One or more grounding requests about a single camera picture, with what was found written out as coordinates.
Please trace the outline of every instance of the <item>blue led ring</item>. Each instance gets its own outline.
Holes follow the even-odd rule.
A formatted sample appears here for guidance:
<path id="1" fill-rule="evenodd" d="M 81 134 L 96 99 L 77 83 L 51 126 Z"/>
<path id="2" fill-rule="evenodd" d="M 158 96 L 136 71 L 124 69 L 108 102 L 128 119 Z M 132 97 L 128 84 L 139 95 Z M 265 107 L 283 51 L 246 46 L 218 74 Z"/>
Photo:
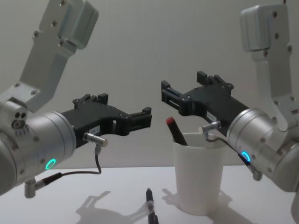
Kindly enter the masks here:
<path id="1" fill-rule="evenodd" d="M 243 156 L 248 162 L 251 161 L 251 159 L 250 159 L 248 153 L 246 153 L 246 152 L 243 151 L 243 152 L 242 152 L 242 156 Z"/>
<path id="2" fill-rule="evenodd" d="M 46 165 L 46 169 L 51 169 L 54 165 L 56 164 L 56 159 L 51 159 L 47 165 Z"/>

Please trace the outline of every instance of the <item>silver connector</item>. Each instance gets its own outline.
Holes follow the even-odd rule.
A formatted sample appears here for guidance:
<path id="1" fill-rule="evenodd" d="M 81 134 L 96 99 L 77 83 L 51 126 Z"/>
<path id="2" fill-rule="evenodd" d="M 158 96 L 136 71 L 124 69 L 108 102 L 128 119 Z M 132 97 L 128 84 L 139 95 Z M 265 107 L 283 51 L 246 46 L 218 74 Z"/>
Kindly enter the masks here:
<path id="1" fill-rule="evenodd" d="M 199 131 L 202 131 L 202 133 L 204 134 L 204 136 L 206 137 L 206 139 L 208 139 L 208 137 L 209 137 L 209 131 L 211 131 L 211 130 L 217 130 L 219 128 L 221 128 L 221 122 L 220 121 L 215 121 L 215 122 L 212 122 L 212 123 L 210 123 L 208 125 L 201 126 L 199 128 Z"/>
<path id="2" fill-rule="evenodd" d="M 100 145 L 101 147 L 106 147 L 108 144 L 107 139 L 101 138 L 100 136 L 96 136 L 94 134 L 90 134 L 87 132 L 83 135 L 83 140 L 96 143 L 97 145 Z"/>
<path id="3" fill-rule="evenodd" d="M 102 150 L 102 146 L 97 144 L 95 149 L 94 149 L 94 154 L 99 155 L 101 153 L 101 150 Z"/>
<path id="4" fill-rule="evenodd" d="M 34 198 L 36 195 L 36 180 L 32 178 L 25 182 L 25 197 Z"/>
<path id="5" fill-rule="evenodd" d="M 36 190 L 39 190 L 45 186 L 46 186 L 46 184 L 43 180 L 36 182 Z"/>
<path id="6" fill-rule="evenodd" d="M 248 169 L 252 172 L 253 179 L 255 181 L 260 181 L 263 177 L 262 172 L 258 171 L 254 166 L 248 165 Z"/>

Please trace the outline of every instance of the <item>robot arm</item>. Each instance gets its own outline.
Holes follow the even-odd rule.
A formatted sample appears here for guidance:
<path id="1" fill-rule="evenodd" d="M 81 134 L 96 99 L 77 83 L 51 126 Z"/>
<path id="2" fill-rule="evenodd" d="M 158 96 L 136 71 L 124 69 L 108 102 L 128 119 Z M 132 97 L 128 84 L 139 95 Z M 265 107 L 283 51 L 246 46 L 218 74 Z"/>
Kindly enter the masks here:
<path id="1" fill-rule="evenodd" d="M 25 182 L 25 196 L 32 198 L 42 183 L 35 176 L 76 148 L 88 142 L 104 147 L 103 134 L 125 136 L 150 126 L 150 108 L 127 114 L 107 105 L 107 94 L 85 95 L 73 110 L 27 119 L 53 97 L 68 58 L 87 45 L 98 16 L 86 0 L 49 1 L 20 81 L 0 94 L 0 195 Z"/>
<path id="2" fill-rule="evenodd" d="M 186 94 L 174 91 L 163 81 L 162 100 L 184 116 L 203 117 L 211 123 L 205 128 L 219 129 L 254 170 L 282 190 L 297 192 L 292 215 L 299 223 L 299 103 L 292 95 L 286 5 L 242 11 L 241 31 L 243 47 L 252 52 L 256 62 L 259 93 L 267 113 L 248 109 L 230 96 L 231 84 L 218 76 L 207 78 L 201 72 L 198 81 L 204 86 Z"/>

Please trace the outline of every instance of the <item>label sticker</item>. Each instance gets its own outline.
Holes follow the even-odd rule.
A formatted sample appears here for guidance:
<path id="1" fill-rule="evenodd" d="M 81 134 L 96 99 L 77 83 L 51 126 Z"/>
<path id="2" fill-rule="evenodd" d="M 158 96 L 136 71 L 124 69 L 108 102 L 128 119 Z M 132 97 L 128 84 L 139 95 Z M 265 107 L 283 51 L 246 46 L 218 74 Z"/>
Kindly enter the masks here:
<path id="1" fill-rule="evenodd" d="M 96 126 L 96 127 L 89 130 L 90 134 L 97 134 L 99 132 L 100 132 L 100 126 Z"/>
<path id="2" fill-rule="evenodd" d="M 211 121 L 217 121 L 217 118 L 209 111 L 206 112 L 206 117 L 209 118 Z"/>

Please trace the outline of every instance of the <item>marker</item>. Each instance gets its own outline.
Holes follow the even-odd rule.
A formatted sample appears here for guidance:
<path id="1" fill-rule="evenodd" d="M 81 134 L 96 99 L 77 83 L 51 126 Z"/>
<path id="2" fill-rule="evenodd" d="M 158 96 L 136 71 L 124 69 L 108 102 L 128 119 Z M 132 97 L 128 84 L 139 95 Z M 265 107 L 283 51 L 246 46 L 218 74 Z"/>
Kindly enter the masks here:
<path id="1" fill-rule="evenodd" d="M 183 134 L 181 133 L 174 118 L 170 117 L 170 118 L 166 119 L 166 124 L 169 127 L 169 130 L 173 136 L 174 141 L 180 145 L 187 146 L 187 142 L 186 142 Z"/>
<path id="2" fill-rule="evenodd" d="M 148 208 L 149 224 L 159 224 L 158 216 L 155 214 L 154 210 L 153 192 L 149 188 L 146 191 L 146 207 Z"/>

